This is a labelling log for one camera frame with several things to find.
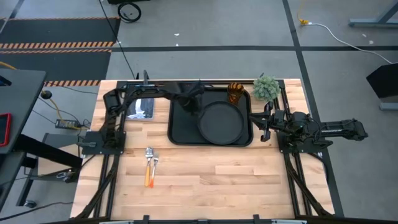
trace red device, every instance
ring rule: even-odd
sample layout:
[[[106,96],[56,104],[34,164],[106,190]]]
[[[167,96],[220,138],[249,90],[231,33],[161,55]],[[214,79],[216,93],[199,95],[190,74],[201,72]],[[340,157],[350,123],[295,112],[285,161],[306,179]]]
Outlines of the red device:
[[[0,114],[0,147],[8,145],[8,136],[11,127],[11,114]]]

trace concrete floor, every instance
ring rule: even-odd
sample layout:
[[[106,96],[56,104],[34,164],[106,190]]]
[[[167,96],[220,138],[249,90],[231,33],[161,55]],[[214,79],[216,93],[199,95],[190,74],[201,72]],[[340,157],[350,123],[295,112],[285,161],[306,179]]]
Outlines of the concrete floor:
[[[393,1],[308,0],[301,17],[327,25],[336,36],[354,45],[398,45],[398,30],[353,29],[349,18],[376,17]],[[0,0],[0,17],[8,17],[17,0]],[[152,0],[137,3],[141,19],[121,24],[119,39],[124,47],[279,45],[292,46],[282,1],[238,0]],[[296,12],[300,1],[289,0],[300,45],[340,46],[321,27],[299,27]],[[108,16],[116,7],[104,2]],[[95,0],[25,0],[17,17],[103,16]],[[398,62],[398,52],[379,52]],[[334,139],[329,147],[346,217],[398,220],[398,125],[397,112],[380,111],[379,100],[365,77],[385,62],[362,52],[304,52],[305,64],[322,121],[357,118],[369,138],[362,142]],[[146,69],[151,78],[256,78],[262,72],[277,78],[301,78],[295,52],[206,51],[129,52],[127,59],[135,72]],[[112,53],[107,79],[131,78],[123,56]],[[48,88],[62,110],[82,122],[91,119],[95,96],[64,88]],[[79,87],[98,91],[98,87]],[[55,121],[55,112],[41,101],[35,110]],[[55,129],[53,124],[32,113],[24,134],[41,140],[45,133],[77,134]],[[76,184],[34,182],[29,198],[39,206],[54,201],[71,202]],[[16,182],[2,217],[27,210],[15,207],[22,188]],[[4,223],[42,223],[66,220],[71,206],[57,205]]]

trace potted plant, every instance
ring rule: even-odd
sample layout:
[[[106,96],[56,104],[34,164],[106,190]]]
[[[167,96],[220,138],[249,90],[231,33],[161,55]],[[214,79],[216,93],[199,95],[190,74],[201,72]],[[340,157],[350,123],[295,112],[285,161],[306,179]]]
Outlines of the potted plant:
[[[278,81],[275,78],[268,77],[261,74],[261,76],[253,82],[254,84],[254,97],[258,100],[265,102],[272,101],[277,98],[280,93]]]

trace caution tape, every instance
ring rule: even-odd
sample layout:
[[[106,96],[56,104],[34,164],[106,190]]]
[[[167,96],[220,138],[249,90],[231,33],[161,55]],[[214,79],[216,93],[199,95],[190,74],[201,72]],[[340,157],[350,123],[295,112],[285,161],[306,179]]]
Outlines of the caution tape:
[[[61,81],[47,81],[44,86],[98,86],[101,80],[61,80]]]
[[[110,49],[81,49],[81,50],[5,50],[0,54],[59,54],[59,53],[83,53],[83,52],[109,52]]]
[[[58,42],[58,43],[0,43],[0,49],[58,49],[80,47],[112,47],[113,41],[98,42]]]
[[[74,19],[106,19],[105,17],[76,17],[76,18],[12,18],[10,21],[26,20],[74,20]],[[108,19],[120,19],[119,16],[108,17]]]

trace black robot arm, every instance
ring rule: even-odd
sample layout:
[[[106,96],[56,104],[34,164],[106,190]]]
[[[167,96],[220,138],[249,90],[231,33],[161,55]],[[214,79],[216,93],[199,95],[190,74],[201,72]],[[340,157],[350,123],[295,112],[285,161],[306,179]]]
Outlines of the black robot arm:
[[[201,94],[205,87],[200,83],[178,83],[172,82],[164,86],[155,85],[131,85],[125,88],[117,88],[109,91],[103,97],[106,114],[105,122],[100,129],[104,141],[104,148],[116,149],[120,146],[122,139],[124,120],[121,120],[121,127],[116,129],[118,116],[125,113],[130,104],[140,98],[166,98],[177,101],[181,107],[192,114],[197,113],[201,108]],[[124,94],[124,101],[121,102],[121,95]]]
[[[319,123],[311,118],[309,114],[294,112],[285,119],[285,111],[275,110],[271,114],[273,103],[268,102],[262,113],[251,113],[249,119],[264,131],[261,141],[270,139],[269,129],[282,132],[287,135],[287,144],[297,146],[311,139],[314,144],[327,147],[333,142],[321,140],[320,138],[343,137],[349,140],[362,141],[368,136],[361,122],[351,119],[343,121],[332,121]]]

